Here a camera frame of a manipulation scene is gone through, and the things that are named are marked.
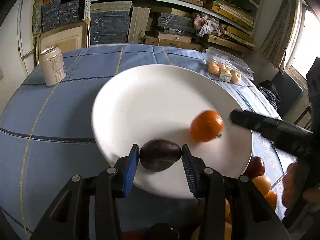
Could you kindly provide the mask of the right hand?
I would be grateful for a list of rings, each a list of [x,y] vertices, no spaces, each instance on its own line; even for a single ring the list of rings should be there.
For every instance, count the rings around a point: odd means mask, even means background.
[[[295,202],[295,178],[298,162],[291,163],[287,168],[287,174],[283,178],[282,204],[289,208]],[[319,204],[319,187],[312,187],[303,192],[303,198],[309,203]]]

